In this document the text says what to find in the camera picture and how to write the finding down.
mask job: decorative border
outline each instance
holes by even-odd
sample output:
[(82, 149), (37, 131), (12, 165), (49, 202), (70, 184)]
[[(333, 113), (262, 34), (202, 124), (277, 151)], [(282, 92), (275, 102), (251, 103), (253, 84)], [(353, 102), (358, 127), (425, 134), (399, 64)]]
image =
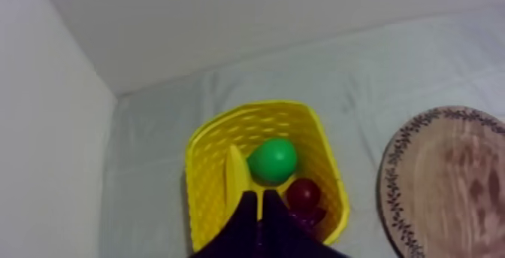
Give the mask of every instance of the decorative border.
[(466, 108), (462, 110), (453, 110), (451, 108), (435, 108), (425, 113), (421, 113), (414, 117), (413, 120), (408, 122), (400, 129), (399, 135), (396, 135), (394, 143), (394, 150), (386, 156), (386, 163), (388, 168), (385, 168), (386, 175), (384, 179), (387, 182), (387, 200), (386, 203), (390, 212), (393, 213), (392, 227), (401, 232), (401, 240), (409, 249), (409, 258), (425, 258), (423, 247), (416, 239), (416, 234), (413, 231), (412, 225), (408, 223), (403, 217), (404, 209), (400, 205), (399, 198), (401, 197), (400, 187), (398, 187), (397, 179), (398, 173), (396, 168), (401, 161), (404, 151), (409, 147), (410, 139), (419, 132), (424, 126), (429, 126), (433, 120), (440, 119), (441, 117), (448, 120), (463, 120), (469, 122), (479, 122), (481, 126), (487, 126), (494, 133), (505, 135), (505, 129), (499, 125), (499, 122), (493, 117), (484, 117), (486, 113), (481, 111)]

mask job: round wooden tray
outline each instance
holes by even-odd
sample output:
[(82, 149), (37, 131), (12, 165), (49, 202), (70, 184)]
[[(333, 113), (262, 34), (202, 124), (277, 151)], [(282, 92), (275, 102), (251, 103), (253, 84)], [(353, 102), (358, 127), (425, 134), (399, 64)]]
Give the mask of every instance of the round wooden tray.
[(383, 224), (404, 257), (505, 257), (505, 126), (466, 107), (426, 111), (381, 163)]

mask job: green ball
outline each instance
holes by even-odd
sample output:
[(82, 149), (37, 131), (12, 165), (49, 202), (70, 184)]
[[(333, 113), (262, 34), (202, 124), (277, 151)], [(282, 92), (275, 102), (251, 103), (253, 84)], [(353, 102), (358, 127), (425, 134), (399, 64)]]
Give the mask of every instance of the green ball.
[(268, 184), (281, 184), (293, 174), (298, 162), (295, 146), (284, 138), (265, 141), (247, 158), (251, 174)]

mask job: dark red ball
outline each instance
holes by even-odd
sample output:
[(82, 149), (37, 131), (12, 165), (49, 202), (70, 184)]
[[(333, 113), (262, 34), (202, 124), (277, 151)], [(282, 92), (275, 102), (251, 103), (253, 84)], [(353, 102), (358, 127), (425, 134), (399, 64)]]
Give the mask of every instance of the dark red ball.
[(287, 191), (289, 207), (293, 211), (311, 212), (321, 199), (321, 190), (308, 178), (299, 178), (289, 186)]

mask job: white cloth backdrop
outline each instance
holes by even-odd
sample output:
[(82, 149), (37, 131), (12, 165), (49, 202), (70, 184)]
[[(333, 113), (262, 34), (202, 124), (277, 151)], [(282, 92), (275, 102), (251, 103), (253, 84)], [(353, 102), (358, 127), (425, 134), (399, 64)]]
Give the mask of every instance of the white cloth backdrop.
[(440, 105), (505, 120), (505, 8), (384, 26), (250, 57), (122, 98), (105, 165), (102, 257), (188, 255), (183, 154), (215, 114), (245, 102), (312, 106), (352, 206), (333, 245), (395, 256), (376, 210), (376, 173), (395, 131)]

